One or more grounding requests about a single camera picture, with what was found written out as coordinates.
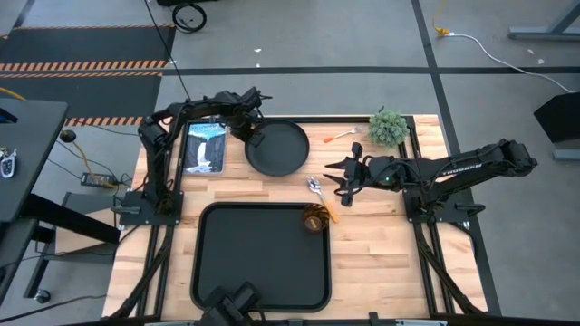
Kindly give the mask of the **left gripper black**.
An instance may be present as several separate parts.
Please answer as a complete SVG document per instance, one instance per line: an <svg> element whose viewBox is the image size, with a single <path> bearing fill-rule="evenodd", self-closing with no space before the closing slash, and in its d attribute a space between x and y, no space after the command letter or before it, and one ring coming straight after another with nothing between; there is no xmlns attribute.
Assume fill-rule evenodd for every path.
<svg viewBox="0 0 580 326"><path fill-rule="evenodd" d="M255 115L254 110L262 105L261 91L248 90L243 94L230 92L229 95L233 104L224 115L224 120L230 128L231 135L241 141L247 141L251 146L259 146L264 139L264 134L255 131L247 140L247 129L248 125L251 124L250 117Z"/></svg>

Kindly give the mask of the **black round plate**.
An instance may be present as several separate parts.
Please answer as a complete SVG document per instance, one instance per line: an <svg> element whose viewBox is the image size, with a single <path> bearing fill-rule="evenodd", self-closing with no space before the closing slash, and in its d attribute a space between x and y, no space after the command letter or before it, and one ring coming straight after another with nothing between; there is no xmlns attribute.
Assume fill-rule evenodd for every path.
<svg viewBox="0 0 580 326"><path fill-rule="evenodd" d="M259 173L283 177L295 173L306 162L310 142L305 131L290 120L265 120L255 131L264 134L259 146L245 143L248 163Z"/></svg>

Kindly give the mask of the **amber glass cup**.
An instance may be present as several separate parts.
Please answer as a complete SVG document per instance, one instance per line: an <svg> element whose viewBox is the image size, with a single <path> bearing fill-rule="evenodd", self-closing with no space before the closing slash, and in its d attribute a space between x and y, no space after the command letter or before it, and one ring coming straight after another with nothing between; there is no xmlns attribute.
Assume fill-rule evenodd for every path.
<svg viewBox="0 0 580 326"><path fill-rule="evenodd" d="M311 203L305 206L302 214L304 227L311 233L321 233L330 222L330 213L321 204Z"/></svg>

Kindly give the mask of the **black rectangular tray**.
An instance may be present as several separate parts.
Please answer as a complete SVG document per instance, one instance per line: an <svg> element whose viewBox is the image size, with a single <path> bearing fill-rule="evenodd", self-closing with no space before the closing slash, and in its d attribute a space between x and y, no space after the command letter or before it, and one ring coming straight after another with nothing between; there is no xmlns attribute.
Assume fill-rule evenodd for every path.
<svg viewBox="0 0 580 326"><path fill-rule="evenodd" d="M332 297L330 230L310 231L304 202L216 202L198 220L190 298L203 309L217 288L245 282L266 312L319 312Z"/></svg>

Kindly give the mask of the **waterfall picture book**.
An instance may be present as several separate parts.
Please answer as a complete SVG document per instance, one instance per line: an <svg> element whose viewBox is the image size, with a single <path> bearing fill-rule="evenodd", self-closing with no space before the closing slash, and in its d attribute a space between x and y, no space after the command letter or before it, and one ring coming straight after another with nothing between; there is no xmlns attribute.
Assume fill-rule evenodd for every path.
<svg viewBox="0 0 580 326"><path fill-rule="evenodd" d="M186 175L221 174L226 155L227 129L218 123L191 123L183 162Z"/></svg>

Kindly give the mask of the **green artificial potted plant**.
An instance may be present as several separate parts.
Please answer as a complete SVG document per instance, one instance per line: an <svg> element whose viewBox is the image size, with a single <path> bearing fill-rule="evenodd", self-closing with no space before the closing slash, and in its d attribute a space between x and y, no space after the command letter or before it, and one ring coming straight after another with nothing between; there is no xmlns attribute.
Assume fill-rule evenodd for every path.
<svg viewBox="0 0 580 326"><path fill-rule="evenodd" d="M399 112L386 110L384 106L369 118L367 138L375 145L398 147L409 133L406 119Z"/></svg>

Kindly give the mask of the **black power adapter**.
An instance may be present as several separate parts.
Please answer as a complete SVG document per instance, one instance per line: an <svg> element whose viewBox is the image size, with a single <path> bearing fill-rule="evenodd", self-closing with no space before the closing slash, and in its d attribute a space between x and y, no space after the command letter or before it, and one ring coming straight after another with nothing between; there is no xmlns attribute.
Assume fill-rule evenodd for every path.
<svg viewBox="0 0 580 326"><path fill-rule="evenodd" d="M113 177L111 175L91 174L89 172L82 173L81 185L86 187L102 187L102 188L116 187Z"/></svg>

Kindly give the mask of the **black bulky device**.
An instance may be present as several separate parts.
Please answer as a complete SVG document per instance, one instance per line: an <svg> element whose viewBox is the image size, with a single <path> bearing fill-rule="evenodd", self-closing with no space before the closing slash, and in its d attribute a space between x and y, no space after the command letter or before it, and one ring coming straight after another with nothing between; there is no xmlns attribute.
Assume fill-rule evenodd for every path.
<svg viewBox="0 0 580 326"><path fill-rule="evenodd" d="M260 291L250 282L244 282L235 292L217 287L205 301L199 326L257 326L250 312L258 312L266 320L260 306Z"/></svg>

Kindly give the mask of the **black hazard-striped floor mat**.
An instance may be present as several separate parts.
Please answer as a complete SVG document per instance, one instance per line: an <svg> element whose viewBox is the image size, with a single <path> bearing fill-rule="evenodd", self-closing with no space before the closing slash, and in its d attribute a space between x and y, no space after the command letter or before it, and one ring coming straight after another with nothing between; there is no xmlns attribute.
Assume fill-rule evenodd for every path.
<svg viewBox="0 0 580 326"><path fill-rule="evenodd" d="M68 126L138 125L155 110L160 72L0 74L0 87L28 100L69 104Z"/></svg>
<svg viewBox="0 0 580 326"><path fill-rule="evenodd" d="M19 27L0 37L0 72L160 69L172 24Z"/></svg>

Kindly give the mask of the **black desk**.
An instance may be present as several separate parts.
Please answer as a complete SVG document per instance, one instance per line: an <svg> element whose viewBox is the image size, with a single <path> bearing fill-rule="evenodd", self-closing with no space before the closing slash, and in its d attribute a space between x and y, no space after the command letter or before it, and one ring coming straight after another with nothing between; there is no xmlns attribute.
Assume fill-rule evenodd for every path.
<svg viewBox="0 0 580 326"><path fill-rule="evenodd" d="M14 175L0 174L0 223L19 215L63 127L69 105L60 101L0 99L0 109L17 118L0 123L0 148L15 152Z"/></svg>

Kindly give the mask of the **black box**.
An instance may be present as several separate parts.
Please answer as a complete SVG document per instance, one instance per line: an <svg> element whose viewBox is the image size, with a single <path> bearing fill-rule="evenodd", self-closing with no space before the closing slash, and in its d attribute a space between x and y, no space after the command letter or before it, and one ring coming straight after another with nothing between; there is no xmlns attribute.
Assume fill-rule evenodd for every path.
<svg viewBox="0 0 580 326"><path fill-rule="evenodd" d="M580 139L580 92L556 95L534 116L553 143Z"/></svg>

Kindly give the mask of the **white key fob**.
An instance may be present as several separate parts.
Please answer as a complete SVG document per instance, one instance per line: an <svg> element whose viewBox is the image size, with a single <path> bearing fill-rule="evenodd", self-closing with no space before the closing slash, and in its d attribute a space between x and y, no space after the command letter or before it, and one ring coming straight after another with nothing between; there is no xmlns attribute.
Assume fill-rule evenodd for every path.
<svg viewBox="0 0 580 326"><path fill-rule="evenodd" d="M5 150L0 160L0 175L2 178L11 178L15 174L17 149Z"/></svg>

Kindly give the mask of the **grey desk leg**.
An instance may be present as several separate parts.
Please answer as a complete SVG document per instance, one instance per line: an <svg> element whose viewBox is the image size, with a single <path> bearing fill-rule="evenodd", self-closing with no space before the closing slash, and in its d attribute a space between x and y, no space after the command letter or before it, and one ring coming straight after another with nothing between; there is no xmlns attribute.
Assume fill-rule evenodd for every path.
<svg viewBox="0 0 580 326"><path fill-rule="evenodd" d="M580 42L580 27L571 27L578 18L580 18L580 0L575 0L551 25L510 27L507 37L512 40Z"/></svg>

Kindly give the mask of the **black metal rig frame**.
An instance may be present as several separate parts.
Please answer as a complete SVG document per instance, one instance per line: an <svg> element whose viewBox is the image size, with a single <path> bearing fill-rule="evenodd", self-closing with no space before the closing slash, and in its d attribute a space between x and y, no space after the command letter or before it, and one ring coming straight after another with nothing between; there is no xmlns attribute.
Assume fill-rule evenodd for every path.
<svg viewBox="0 0 580 326"><path fill-rule="evenodd" d="M324 139L365 127L365 116L346 115L271 117L298 122L309 136L308 160L295 174L267 177L247 163L244 144L227 137L225 170L216 175L186 175L179 172L184 205L180 224L174 228L165 276L165 292L160 317L163 321L196 320L200 310L190 297L190 281L198 232L198 218L214 202L319 202L306 179L317 177L324 196L332 200L339 223L330 229L332 296L319 312L266 312L271 320L351 320L368 319L369 312L380 318L428 317L420 259L411 223L405 215L401 193L364 189L356 195L352 207L340 205L333 193L337 185L323 174L341 177L342 171L324 165L351 156L351 144L361 142L364 154L399 156L397 149L375 147L364 131L324 143ZM443 158L448 152L437 115L414 115L418 150L425 158ZM449 275L484 312L486 303L469 235L453 225L437 223L444 262ZM107 297L101 316L117 311L141 278L146 262L151 226L143 225L123 240L117 251Z"/></svg>

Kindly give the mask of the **black desk leg frame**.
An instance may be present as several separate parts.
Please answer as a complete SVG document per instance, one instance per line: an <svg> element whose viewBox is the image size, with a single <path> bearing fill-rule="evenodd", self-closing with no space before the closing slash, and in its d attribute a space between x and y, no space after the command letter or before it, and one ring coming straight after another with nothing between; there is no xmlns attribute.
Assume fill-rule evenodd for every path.
<svg viewBox="0 0 580 326"><path fill-rule="evenodd" d="M0 306L15 277L24 252L33 238L37 222L73 231L79 235L116 245L120 231L43 197L30 194L15 210L12 222L0 222Z"/></svg>

